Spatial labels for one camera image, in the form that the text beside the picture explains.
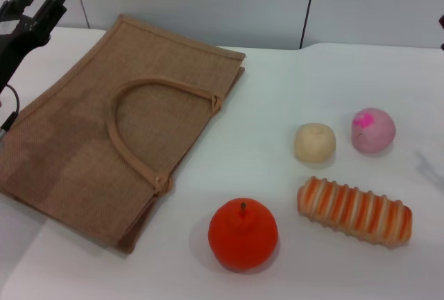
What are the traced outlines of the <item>brown woven handbag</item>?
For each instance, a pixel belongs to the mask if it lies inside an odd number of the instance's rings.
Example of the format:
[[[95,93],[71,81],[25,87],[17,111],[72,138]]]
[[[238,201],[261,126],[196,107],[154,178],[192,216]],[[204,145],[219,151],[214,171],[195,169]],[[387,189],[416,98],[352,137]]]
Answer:
[[[0,151],[0,193],[132,253],[244,57],[119,16],[20,112]]]

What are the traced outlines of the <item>pink round bun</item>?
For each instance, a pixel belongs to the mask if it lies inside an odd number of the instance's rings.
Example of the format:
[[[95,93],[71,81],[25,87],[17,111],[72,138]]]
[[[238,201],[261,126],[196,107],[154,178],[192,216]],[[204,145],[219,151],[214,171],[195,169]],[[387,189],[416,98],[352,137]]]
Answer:
[[[352,120],[351,143],[362,153],[375,154],[385,150],[396,134],[391,116],[378,108],[360,110]]]

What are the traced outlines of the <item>cream round bun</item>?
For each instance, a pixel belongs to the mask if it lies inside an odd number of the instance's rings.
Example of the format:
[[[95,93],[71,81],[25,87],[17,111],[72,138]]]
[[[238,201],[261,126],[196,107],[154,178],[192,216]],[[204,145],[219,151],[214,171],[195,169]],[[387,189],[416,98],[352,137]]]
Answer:
[[[306,123],[296,132],[293,150],[295,157],[304,163],[324,163],[336,151],[336,136],[327,125]]]

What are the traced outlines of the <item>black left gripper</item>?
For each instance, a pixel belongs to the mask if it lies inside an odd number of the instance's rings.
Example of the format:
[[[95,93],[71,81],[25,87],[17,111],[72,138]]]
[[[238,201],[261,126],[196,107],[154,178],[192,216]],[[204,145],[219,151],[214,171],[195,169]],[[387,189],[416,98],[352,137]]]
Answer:
[[[67,9],[66,0],[45,0],[33,18],[23,15],[34,0],[7,0],[0,7],[0,92],[23,59],[43,47]]]

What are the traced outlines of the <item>orange striped long bread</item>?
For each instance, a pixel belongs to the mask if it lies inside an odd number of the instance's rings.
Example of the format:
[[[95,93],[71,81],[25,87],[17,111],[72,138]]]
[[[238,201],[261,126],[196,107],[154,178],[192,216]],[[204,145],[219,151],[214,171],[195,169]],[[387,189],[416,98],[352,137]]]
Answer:
[[[326,178],[309,178],[297,193],[298,213],[322,226],[388,248],[406,245],[413,214],[400,200],[339,185]]]

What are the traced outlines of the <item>orange toy fruit with stem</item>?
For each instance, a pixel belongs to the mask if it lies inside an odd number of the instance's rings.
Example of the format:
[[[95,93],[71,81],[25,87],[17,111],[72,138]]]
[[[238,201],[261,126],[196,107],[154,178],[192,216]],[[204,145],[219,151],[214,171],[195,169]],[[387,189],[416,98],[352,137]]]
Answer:
[[[259,267],[271,257],[278,243],[278,228],[265,205],[240,197],[228,201],[214,213],[207,238],[223,266],[246,271]]]

